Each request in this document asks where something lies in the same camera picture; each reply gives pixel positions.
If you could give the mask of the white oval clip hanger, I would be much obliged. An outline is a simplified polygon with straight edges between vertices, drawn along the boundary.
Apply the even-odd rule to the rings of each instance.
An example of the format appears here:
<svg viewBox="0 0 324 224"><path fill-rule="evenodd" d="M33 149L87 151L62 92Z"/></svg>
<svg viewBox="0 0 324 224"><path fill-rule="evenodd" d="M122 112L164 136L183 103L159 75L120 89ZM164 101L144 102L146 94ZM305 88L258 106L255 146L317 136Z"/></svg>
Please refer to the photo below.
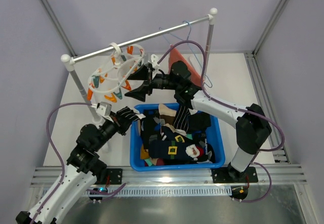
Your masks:
<svg viewBox="0 0 324 224"><path fill-rule="evenodd" d="M93 94L103 95L110 101L122 99L122 90L132 89L128 77L142 65L145 49L139 44L128 46L125 52L114 42L110 45L113 51L108 56L108 60L88 78L89 100Z"/></svg>

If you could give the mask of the black white pinstripe sock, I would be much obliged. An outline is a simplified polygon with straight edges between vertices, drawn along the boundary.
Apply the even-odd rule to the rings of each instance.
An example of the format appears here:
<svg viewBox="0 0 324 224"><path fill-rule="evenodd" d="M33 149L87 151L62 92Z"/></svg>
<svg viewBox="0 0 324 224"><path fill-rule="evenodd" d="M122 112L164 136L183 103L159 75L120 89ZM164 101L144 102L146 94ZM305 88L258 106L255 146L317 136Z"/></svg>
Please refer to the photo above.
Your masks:
<svg viewBox="0 0 324 224"><path fill-rule="evenodd" d="M187 108L186 106L179 105L179 108L176 112L173 127L177 130L182 130L187 132L189 128L189 120L188 117L197 113L197 110Z"/></svg>

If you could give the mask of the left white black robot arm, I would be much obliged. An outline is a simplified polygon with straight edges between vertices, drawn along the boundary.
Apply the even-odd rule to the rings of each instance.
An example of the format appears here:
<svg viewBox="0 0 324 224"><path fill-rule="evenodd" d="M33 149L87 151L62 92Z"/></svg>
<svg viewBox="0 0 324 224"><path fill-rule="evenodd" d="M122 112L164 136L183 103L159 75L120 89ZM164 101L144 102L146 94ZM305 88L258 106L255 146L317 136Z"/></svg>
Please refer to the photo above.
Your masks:
<svg viewBox="0 0 324 224"><path fill-rule="evenodd" d="M17 223L61 223L80 196L95 182L102 181L107 165L97 152L116 133L124 136L132 122L117 117L102 126L84 125L66 164L46 194L29 211L21 211Z"/></svg>

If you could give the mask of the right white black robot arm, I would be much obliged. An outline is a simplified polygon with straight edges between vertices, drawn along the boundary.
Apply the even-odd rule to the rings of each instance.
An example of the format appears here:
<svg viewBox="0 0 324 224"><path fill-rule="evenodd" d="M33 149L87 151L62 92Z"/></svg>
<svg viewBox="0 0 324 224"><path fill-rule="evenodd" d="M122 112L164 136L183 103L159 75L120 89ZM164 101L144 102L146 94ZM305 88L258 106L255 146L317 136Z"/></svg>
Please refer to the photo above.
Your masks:
<svg viewBox="0 0 324 224"><path fill-rule="evenodd" d="M168 74L155 74L151 65L143 65L128 77L129 80L141 80L143 83L127 92L126 96L144 102L154 89L173 90L179 105L208 113L231 125L236 131L238 149L227 167L227 172L237 182L245 177L247 168L270 136L272 129L269 122L259 105L252 104L240 109L231 103L213 100L190 78L191 73L182 61L175 62Z"/></svg>

